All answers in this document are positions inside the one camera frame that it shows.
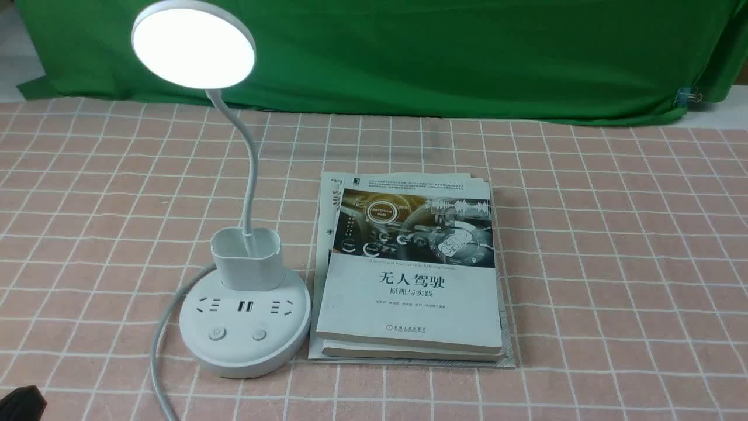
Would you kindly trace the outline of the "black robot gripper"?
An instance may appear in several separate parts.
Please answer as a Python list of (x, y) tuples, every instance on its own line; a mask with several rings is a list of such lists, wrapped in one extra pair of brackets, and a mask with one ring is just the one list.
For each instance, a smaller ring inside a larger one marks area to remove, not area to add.
[(14, 389), (1, 400), (1, 420), (40, 420), (47, 400), (35, 385)]

